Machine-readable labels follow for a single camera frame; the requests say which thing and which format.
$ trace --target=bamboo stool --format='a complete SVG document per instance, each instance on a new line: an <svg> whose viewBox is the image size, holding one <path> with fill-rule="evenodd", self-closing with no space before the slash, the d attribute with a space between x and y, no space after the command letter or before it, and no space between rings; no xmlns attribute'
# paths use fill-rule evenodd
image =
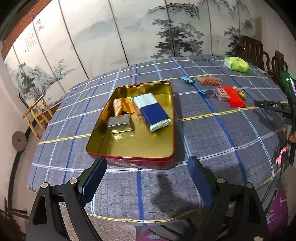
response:
<svg viewBox="0 0 296 241"><path fill-rule="evenodd" d="M36 132L35 128L33 127L32 123L30 122L29 118L28 118L28 114L31 112L32 116L34 117L34 119L37 121L37 124L40 126L40 128L45 131L45 126L43 126L42 124L44 124L44 122L49 123L49 120L46 118L46 116L42 113L42 111L40 110L40 108L37 106L37 104L41 101L42 104L44 105L44 107L46 108L46 110L48 111L49 115L52 117L53 113L51 111L51 109L48 107L48 105L46 104L45 100L43 99L44 95L41 95L30 107L29 109L23 114L23 119L26 119L29 127L31 128L34 136L40 140L40 136L38 135L38 133ZM33 108L36 108L38 114L36 115Z"/></svg>

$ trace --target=dark wooden chair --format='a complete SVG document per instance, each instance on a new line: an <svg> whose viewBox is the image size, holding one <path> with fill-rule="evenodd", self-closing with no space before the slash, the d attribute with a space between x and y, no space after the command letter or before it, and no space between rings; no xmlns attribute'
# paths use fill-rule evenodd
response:
<svg viewBox="0 0 296 241"><path fill-rule="evenodd" d="M280 71L287 71L288 65L284 61L284 55L276 51L275 55L271 59L271 68L274 74L279 74Z"/></svg>
<svg viewBox="0 0 296 241"><path fill-rule="evenodd" d="M29 219L27 211L7 207L7 200L4 198L4 210L0 209L0 225L5 237L11 237L9 240L23 241L26 234L23 233L13 216Z"/></svg>
<svg viewBox="0 0 296 241"><path fill-rule="evenodd" d="M263 51L263 44L251 37L241 36L236 46L236 56L265 71L263 55L266 56L267 73L271 73L269 55Z"/></svg>
<svg viewBox="0 0 296 241"><path fill-rule="evenodd" d="M271 59L271 68L272 72L269 73L269 75L272 80L278 84L278 81L281 79L279 72L288 70L288 65L284 61L284 55L281 52L275 52L275 55Z"/></svg>

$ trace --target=wooden chair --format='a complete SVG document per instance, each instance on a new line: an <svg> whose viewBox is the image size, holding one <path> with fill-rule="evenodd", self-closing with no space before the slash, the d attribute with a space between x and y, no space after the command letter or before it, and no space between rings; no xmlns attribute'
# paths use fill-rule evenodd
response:
<svg viewBox="0 0 296 241"><path fill-rule="evenodd" d="M28 212L26 210L7 207L7 200L4 198L4 210L0 209L0 223L3 225L2 231L5 234L12 233L11 237L14 237L12 240L25 240L26 234L21 231L14 216L28 220L29 216L27 214Z"/></svg>
<svg viewBox="0 0 296 241"><path fill-rule="evenodd" d="M275 74L279 74L280 71L288 71L288 65L284 61L284 55L281 52L275 52L275 55L271 59L271 68Z"/></svg>
<svg viewBox="0 0 296 241"><path fill-rule="evenodd" d="M236 56L244 59L245 61L257 66L265 71L263 55L266 56L267 73L271 73L269 67L269 55L263 51L263 44L251 37L242 36L236 46Z"/></svg>
<svg viewBox="0 0 296 241"><path fill-rule="evenodd" d="M270 76L272 80L277 84L277 80L280 79L279 72L288 70L288 65L284 61L284 55L281 52L275 52L275 55L271 59L271 68L272 72L270 73Z"/></svg>
<svg viewBox="0 0 296 241"><path fill-rule="evenodd" d="M45 100L43 99L44 95L41 95L30 107L29 109L23 114L23 118L26 119L29 127L31 128L34 136L40 140L40 136L38 135L38 133L36 132L35 128L33 127L32 123L30 122L29 118L28 118L28 114L31 112L32 116L34 117L34 119L36 120L37 124L40 126L40 128L45 131L45 126L42 125L42 123L46 122L47 124L49 123L49 120L46 118L46 116L43 114L43 112L40 110L40 108L37 106L37 104L41 101L42 104L44 105L44 107L46 108L46 110L48 111L49 115L51 117L53 117L53 113L51 111L51 109L48 107L48 105L46 104Z"/></svg>

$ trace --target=white wall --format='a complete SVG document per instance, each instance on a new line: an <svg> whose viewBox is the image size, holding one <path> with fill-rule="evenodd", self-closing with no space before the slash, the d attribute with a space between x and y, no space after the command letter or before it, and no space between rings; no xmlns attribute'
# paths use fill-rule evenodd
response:
<svg viewBox="0 0 296 241"><path fill-rule="evenodd" d="M17 88L0 58L0 209L4 207L3 197L7 199L11 168L17 153L12 146L11 137L15 131L25 132L28 128L26 121L22 119L22 112L26 108L17 98Z"/></svg>
<svg viewBox="0 0 296 241"><path fill-rule="evenodd" d="M264 51L269 54L270 59L276 50L281 52L288 64L288 72L296 78L296 41L280 16L266 2L263 0L252 1L255 18L261 17L262 26L261 33L256 31L256 39L263 43Z"/></svg>

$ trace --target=yellow candy wrapper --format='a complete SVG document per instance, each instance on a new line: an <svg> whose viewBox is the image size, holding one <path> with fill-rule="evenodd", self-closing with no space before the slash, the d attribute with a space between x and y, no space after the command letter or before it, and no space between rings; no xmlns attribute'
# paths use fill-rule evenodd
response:
<svg viewBox="0 0 296 241"><path fill-rule="evenodd" d="M235 85L233 88L239 94L242 100L246 100L246 94L241 89L237 88Z"/></svg>

